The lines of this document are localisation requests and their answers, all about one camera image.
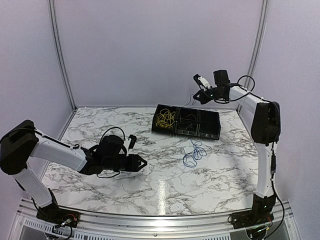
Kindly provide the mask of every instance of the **black cable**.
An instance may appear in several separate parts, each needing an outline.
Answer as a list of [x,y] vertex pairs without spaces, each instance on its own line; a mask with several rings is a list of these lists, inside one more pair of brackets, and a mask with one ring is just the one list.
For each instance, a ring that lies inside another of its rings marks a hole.
[[272,101],[269,101],[269,100],[267,100],[267,99],[264,99],[264,98],[261,98],[260,96],[258,96],[258,95],[255,95],[254,93],[252,93],[252,92],[249,92],[252,96],[255,96],[256,98],[259,98],[259,99],[261,99],[262,101],[265,101],[265,102],[268,102],[268,103],[272,103]]
[[71,225],[70,225],[69,223],[67,223],[66,226],[68,226],[68,227],[70,228],[70,234],[69,234],[69,236],[68,236],[67,238],[60,239],[60,236],[58,236],[58,237],[56,237],[56,236],[55,236],[55,237],[49,236],[49,238],[52,239],[52,240],[69,240],[69,239],[72,237],[73,229],[72,229],[72,227],[71,227]]
[[228,219],[227,219],[227,221],[228,221],[228,223],[230,223],[230,224],[234,224],[234,222],[231,222],[229,219],[231,218],[231,215],[228,217]]
[[117,174],[113,175],[113,176],[99,176],[99,174],[97,174],[96,176],[100,179],[112,179],[115,176],[118,176],[120,174],[120,172],[118,172]]
[[[192,100],[191,97],[192,97],[193,95],[194,95],[194,94],[190,94],[190,96],[189,96],[189,102],[179,108],[179,113],[178,113],[178,114],[179,114],[180,122],[178,122],[177,125],[178,125],[178,127],[179,127],[181,130],[186,130],[186,131],[187,131],[189,128],[193,129],[192,125],[195,124],[195,123],[197,123],[197,118],[196,118],[196,116],[193,115],[193,114],[189,114],[188,116],[193,116],[195,122],[193,122],[192,119],[184,119],[184,121],[182,121],[182,119],[181,119],[181,108],[183,108],[183,107],[185,107],[185,106],[188,106],[188,105],[191,103],[191,100]],[[186,128],[180,127],[181,125],[185,125],[185,124],[188,124],[188,126],[187,126]]]
[[126,135],[125,135],[125,132],[122,130],[122,128],[120,128],[120,127],[118,127],[118,126],[114,126],[114,127],[109,128],[107,131],[105,131],[105,132],[103,133],[102,137],[100,138],[100,142],[99,142],[99,143],[101,143],[101,141],[102,141],[102,139],[104,138],[104,136],[106,135],[106,133],[109,132],[109,131],[112,130],[112,129],[119,129],[119,130],[121,130],[121,132],[122,132],[122,134],[123,134],[123,141],[126,140]]
[[273,177],[272,177],[272,181],[271,181],[271,185],[272,185],[272,189],[273,189],[273,192],[275,194],[275,197],[276,199],[279,201],[279,203],[281,204],[281,207],[282,207],[282,219],[279,223],[279,225],[275,228],[275,230],[273,230],[273,232],[271,232],[268,236],[266,236],[264,239],[267,239],[269,238],[272,234],[275,233],[275,231],[278,230],[278,228],[280,228],[281,224],[283,223],[284,219],[285,219],[285,207],[284,207],[284,204],[282,203],[282,201],[280,200],[278,194],[276,193],[276,189],[275,189],[275,184],[274,184],[274,181],[273,181]]
[[253,82],[253,87],[252,87],[252,89],[250,90],[250,92],[253,91],[253,90],[255,89],[255,86],[256,86],[256,81],[254,80],[254,78],[253,78],[252,76],[249,76],[249,75],[243,75],[243,76],[241,76],[241,77],[238,79],[238,81],[237,81],[236,83],[239,84],[240,80],[243,79],[243,78],[250,78],[250,79],[252,80],[252,82]]
[[228,100],[228,102],[236,102],[236,101],[238,101],[238,100],[240,100],[240,99],[242,99],[242,98],[244,98],[244,97],[248,96],[249,94],[250,94],[250,92],[248,92],[248,93],[246,93],[246,94],[242,95],[241,97],[238,97],[237,99]]
[[37,207],[36,202],[35,202],[35,200],[34,200],[33,197],[31,197],[31,200],[32,200],[32,202],[33,202],[33,205],[34,205],[35,209],[36,209],[39,213],[41,213],[45,218],[48,218],[47,215],[45,215],[45,214]]
[[70,224],[67,223],[66,226],[68,226],[70,228],[70,234],[67,238],[65,238],[63,240],[69,240],[72,237],[72,233],[73,233],[73,230],[72,230],[72,227],[70,226]]
[[215,103],[217,104],[229,104],[228,101],[218,101],[218,100],[214,100]]
[[51,141],[53,141],[53,142],[55,142],[55,143],[57,143],[57,144],[60,144],[60,145],[62,145],[62,146],[64,146],[64,147],[67,147],[67,148],[78,149],[78,148],[80,147],[79,144],[76,144],[76,145],[74,145],[74,146],[69,146],[69,145],[67,145],[67,144],[65,144],[65,143],[63,143],[63,142],[60,142],[60,141],[58,141],[58,140],[56,140],[56,139],[54,139],[54,138],[52,138],[52,137],[50,137],[50,136],[47,136],[47,135],[45,135],[45,134],[42,134],[41,132],[39,132],[39,131],[37,131],[37,130],[35,130],[35,129],[26,128],[26,127],[21,127],[21,128],[12,129],[11,131],[7,132],[7,133],[0,139],[0,144],[2,143],[2,141],[3,141],[6,137],[8,137],[10,134],[12,134],[12,133],[14,133],[14,132],[17,132],[17,131],[28,131],[28,132],[31,132],[31,133],[39,134],[39,135],[42,136],[43,138],[49,139],[49,140],[51,140]]

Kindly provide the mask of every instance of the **tangled cable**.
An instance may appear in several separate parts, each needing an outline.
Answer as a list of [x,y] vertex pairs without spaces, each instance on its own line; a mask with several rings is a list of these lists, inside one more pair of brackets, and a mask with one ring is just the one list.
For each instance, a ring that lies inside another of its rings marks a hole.
[[185,149],[182,147],[182,150],[184,152],[182,161],[183,161],[183,165],[185,165],[186,167],[194,168],[195,166],[197,166],[198,160],[202,159],[203,156],[207,156],[207,152],[203,147],[201,147],[202,146],[201,141],[193,142],[192,139],[190,139],[190,141],[194,147],[194,150],[189,153],[186,153]]
[[175,123],[175,116],[176,112],[170,112],[169,109],[164,108],[156,115],[155,126],[172,129]]
[[189,114],[187,115],[186,117],[184,118],[181,118],[181,115],[180,115],[180,120],[178,122],[178,127],[181,129],[181,130],[195,130],[195,128],[193,127],[194,124],[197,123],[197,118],[195,115],[193,114]]

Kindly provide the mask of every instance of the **blue cable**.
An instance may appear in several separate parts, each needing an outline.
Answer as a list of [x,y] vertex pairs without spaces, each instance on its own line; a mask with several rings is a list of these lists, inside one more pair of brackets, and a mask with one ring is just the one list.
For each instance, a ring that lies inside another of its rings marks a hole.
[[190,141],[194,147],[194,150],[189,153],[186,153],[185,149],[182,148],[184,152],[182,161],[183,161],[183,165],[185,165],[186,167],[194,168],[195,166],[197,166],[198,160],[202,159],[203,156],[207,156],[207,152],[203,147],[201,147],[202,146],[201,141],[193,142],[192,139],[190,139]]

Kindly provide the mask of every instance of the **wire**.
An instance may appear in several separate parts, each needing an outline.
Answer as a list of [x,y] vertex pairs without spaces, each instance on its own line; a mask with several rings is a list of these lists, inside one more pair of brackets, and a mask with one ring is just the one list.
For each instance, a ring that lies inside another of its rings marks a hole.
[[72,230],[72,227],[70,226],[70,224],[66,224],[66,226],[68,226],[70,228],[70,234],[67,238],[65,238],[63,240],[69,240],[72,237],[72,233],[73,233],[73,230]]
[[214,100],[215,103],[217,103],[217,104],[229,104],[229,103],[231,103],[231,102],[236,102],[236,101],[238,101],[238,100],[240,100],[240,99],[248,96],[249,94],[254,95],[251,91],[253,91],[253,90],[255,89],[256,81],[255,81],[255,79],[254,79],[252,76],[243,75],[243,76],[241,76],[241,77],[238,79],[238,81],[237,81],[236,83],[238,84],[239,87],[242,87],[242,89],[244,89],[244,90],[247,91],[247,89],[244,88],[244,86],[242,86],[241,84],[239,84],[240,80],[241,80],[242,78],[246,78],[246,77],[247,77],[247,78],[250,78],[250,79],[252,80],[252,82],[253,82],[253,87],[252,87],[252,89],[251,89],[248,93],[242,95],[241,97],[239,97],[239,98],[237,98],[237,99],[231,99],[231,100],[229,99],[228,101],[226,101],[226,100],[224,100],[224,99],[214,99],[213,97],[207,95],[206,91],[205,91],[204,89],[202,89],[200,85],[199,85],[199,88],[200,88],[200,90],[204,93],[204,95],[205,95],[207,98]]
[[254,80],[254,78],[253,78],[252,76],[249,76],[249,75],[243,75],[243,76],[241,76],[241,77],[238,79],[238,81],[237,81],[236,83],[240,85],[239,82],[240,82],[240,80],[243,79],[243,78],[250,78],[250,79],[252,80],[252,82],[253,82],[253,87],[252,87],[252,89],[250,90],[250,92],[253,91],[253,90],[255,89],[255,86],[256,86],[256,81]]
[[1,144],[2,141],[3,141],[5,138],[7,138],[10,134],[12,134],[12,133],[14,133],[14,132],[17,132],[17,131],[27,131],[27,132],[39,134],[39,135],[42,136],[43,138],[49,139],[49,140],[51,140],[51,141],[53,141],[53,142],[55,142],[55,143],[57,143],[57,144],[60,144],[60,145],[62,145],[62,146],[64,146],[64,147],[67,147],[67,148],[72,148],[72,149],[78,149],[78,148],[80,148],[80,145],[79,145],[79,144],[76,144],[76,145],[74,145],[74,146],[69,146],[69,145],[67,145],[67,144],[65,144],[65,143],[63,143],[63,142],[60,142],[60,141],[58,141],[57,139],[54,139],[54,138],[52,138],[52,137],[50,137],[50,136],[47,136],[47,135],[45,135],[45,134],[43,134],[43,133],[41,133],[41,132],[39,132],[39,131],[37,131],[37,130],[35,130],[35,129],[26,128],[26,127],[21,127],[21,128],[12,129],[11,131],[9,131],[8,133],[6,133],[6,134],[0,139],[0,144]]
[[156,115],[155,126],[164,129],[172,129],[175,123],[175,116],[175,112],[170,112],[169,109],[164,108]]
[[[40,208],[37,206],[37,204],[36,204],[36,202],[35,202],[35,200],[34,200],[33,197],[31,197],[31,200],[32,200],[32,202],[33,202],[33,205],[34,205],[35,209],[36,209],[39,213],[41,213],[41,214],[47,219],[48,216],[45,215],[45,214],[40,210]],[[77,218],[76,218],[73,214],[68,214],[68,215],[66,215],[66,217],[67,217],[67,216],[72,216],[72,217],[73,217],[73,221],[76,221],[76,220],[77,220]],[[50,221],[54,221],[54,222],[61,221],[62,223],[64,222],[63,219],[51,219]],[[70,228],[70,234],[69,234],[69,236],[68,236],[67,238],[62,239],[62,240],[69,240],[69,239],[71,238],[71,236],[72,236],[72,233],[73,233],[72,227],[71,227],[68,223],[66,224],[66,226],[68,226],[68,227]]]
[[105,132],[102,134],[102,137],[100,138],[99,143],[102,142],[102,139],[104,138],[104,136],[106,135],[106,133],[109,132],[109,131],[112,130],[112,129],[119,129],[119,130],[121,130],[121,132],[122,132],[122,134],[123,134],[123,141],[126,140],[126,135],[125,135],[125,132],[122,130],[122,128],[120,128],[120,127],[118,127],[118,126],[114,126],[114,127],[109,128],[107,131],[105,131]]
[[228,223],[230,223],[230,224],[234,224],[234,222],[231,222],[229,219],[231,218],[231,215],[229,215],[229,217],[228,217],[228,219],[227,219],[227,221],[228,221]]
[[114,178],[115,176],[118,176],[120,174],[120,172],[116,173],[115,175],[113,176],[99,176],[99,174],[97,174],[96,176],[100,179],[112,179]]
[[258,95],[255,95],[255,94],[252,93],[252,92],[249,92],[249,94],[251,94],[252,96],[255,96],[255,97],[258,98],[258,99],[261,99],[262,101],[265,101],[265,102],[268,102],[268,103],[272,103],[272,101],[269,101],[269,100],[264,99],[264,98],[262,98],[262,97],[260,97],[260,96],[258,96]]
[[45,232],[43,232],[43,233],[44,233],[46,239],[50,239],[50,240],[69,240],[72,237],[73,229],[72,229],[72,227],[70,226],[69,223],[67,223],[66,226],[68,226],[70,228],[70,233],[69,233],[69,236],[64,238],[64,239],[61,239],[60,236],[58,236],[58,237],[57,236],[54,236],[54,237],[53,236],[47,236],[47,234]]
[[186,130],[188,131],[188,129],[190,130],[195,130],[195,128],[193,127],[194,124],[197,123],[197,118],[195,115],[193,114],[189,114],[187,115],[185,118],[181,119],[181,115],[180,115],[180,121],[178,122],[177,126],[179,127],[179,129],[181,130]]
[[[197,161],[201,160],[203,156],[207,156],[207,152],[202,146],[202,142],[201,141],[196,141],[193,142],[192,139],[190,139],[194,150],[186,153],[185,149],[182,147],[182,150],[184,152],[184,156],[182,158],[182,162],[183,165],[185,165],[188,168],[194,168],[195,166],[197,166]],[[193,159],[193,161],[187,161],[188,157],[191,157]]]
[[[182,118],[181,118],[181,108],[183,108],[183,107],[185,107],[185,106],[188,106],[188,105],[191,103],[191,97],[192,97],[193,95],[194,95],[194,94],[190,94],[190,96],[189,96],[189,102],[179,108],[179,113],[178,113],[178,114],[179,114],[180,122],[177,123],[177,126],[178,126],[181,130],[186,130],[186,131],[187,131],[189,128],[195,130],[194,127],[192,127],[192,126],[197,122],[197,118],[196,118],[195,115],[189,114],[189,115],[187,115],[187,116],[183,119],[183,121],[182,121]],[[189,116],[194,117],[194,122],[193,122],[193,119],[188,119]]]
[[275,230],[273,230],[273,232],[271,232],[271,233],[270,233],[268,236],[266,236],[264,239],[267,239],[267,238],[269,238],[272,234],[274,234],[275,231],[277,231],[277,230],[280,228],[281,224],[283,223],[283,221],[284,221],[284,219],[285,219],[285,207],[284,207],[284,204],[282,203],[282,201],[280,200],[280,198],[279,198],[279,196],[278,196],[278,194],[277,194],[277,192],[276,192],[275,183],[274,183],[274,175],[272,175],[271,185],[272,185],[272,189],[273,189],[273,192],[274,192],[274,194],[275,194],[275,197],[276,197],[276,199],[279,201],[279,203],[281,204],[281,207],[282,207],[282,219],[281,219],[279,225],[275,228]]
[[269,222],[270,222],[269,228],[271,228],[271,227],[274,225],[274,223],[271,221],[270,217],[267,217],[267,219],[268,219]]

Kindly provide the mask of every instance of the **yellow cable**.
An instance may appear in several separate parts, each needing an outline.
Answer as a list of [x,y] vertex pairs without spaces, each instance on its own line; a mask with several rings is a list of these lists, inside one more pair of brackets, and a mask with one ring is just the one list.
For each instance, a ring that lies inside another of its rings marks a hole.
[[169,109],[162,109],[155,118],[155,126],[164,128],[164,129],[172,129],[175,123],[175,112],[170,112]]

